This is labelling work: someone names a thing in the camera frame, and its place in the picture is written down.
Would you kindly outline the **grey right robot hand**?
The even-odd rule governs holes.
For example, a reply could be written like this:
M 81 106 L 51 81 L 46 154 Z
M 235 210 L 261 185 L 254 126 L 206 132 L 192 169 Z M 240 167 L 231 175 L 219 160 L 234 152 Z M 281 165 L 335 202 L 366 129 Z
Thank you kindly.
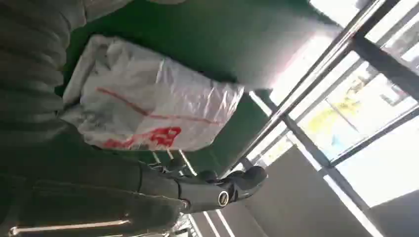
M 164 174 L 87 145 L 74 129 L 0 128 L 0 234 L 98 237 L 161 233 L 181 214 L 225 208 L 267 178 L 251 167 L 218 179 Z

